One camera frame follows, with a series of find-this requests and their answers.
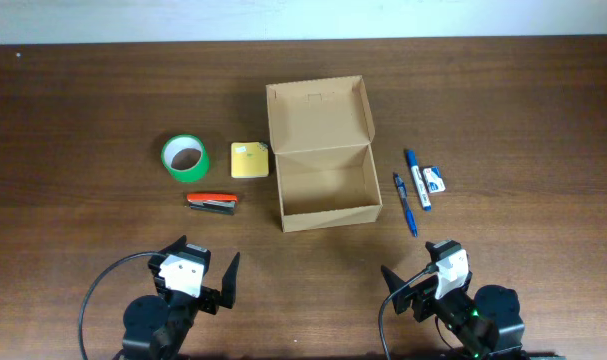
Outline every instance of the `white wall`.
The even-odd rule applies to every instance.
[[[607,33],[607,0],[0,0],[0,44]]]

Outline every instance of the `eraser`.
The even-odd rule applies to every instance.
[[[430,193],[441,192],[445,190],[445,183],[441,177],[438,166],[432,166],[423,169],[423,177],[427,183],[427,191]]]

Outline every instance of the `cardboard box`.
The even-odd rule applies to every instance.
[[[283,231],[373,222],[381,193],[361,76],[267,86]]]

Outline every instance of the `green tape roll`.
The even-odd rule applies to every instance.
[[[172,167],[174,157],[185,149],[195,149],[201,152],[199,161],[189,169],[178,170]],[[195,182],[200,180],[210,169],[210,158],[207,157],[205,146],[201,140],[192,135],[178,135],[170,139],[161,151],[161,160],[167,171],[180,182]]]

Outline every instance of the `blue marker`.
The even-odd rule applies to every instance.
[[[401,198],[401,204],[403,204],[403,210],[405,211],[405,221],[407,221],[407,225],[410,227],[410,231],[412,231],[412,235],[414,237],[419,236],[419,231],[416,229],[416,222],[414,221],[414,215],[412,215],[412,210],[410,209],[410,205],[407,203],[407,189],[405,188],[405,184],[399,174],[394,173],[394,182],[396,183],[396,189],[399,191],[399,197]]]
[[[405,152],[405,157],[407,158],[407,164],[410,166],[410,172],[414,179],[414,185],[416,185],[416,191],[419,193],[419,199],[421,199],[421,206],[423,207],[423,210],[430,211],[432,210],[432,204],[430,203],[430,198],[427,197],[427,190],[425,189],[423,177],[419,171],[419,163],[416,161],[414,151],[407,150]]]

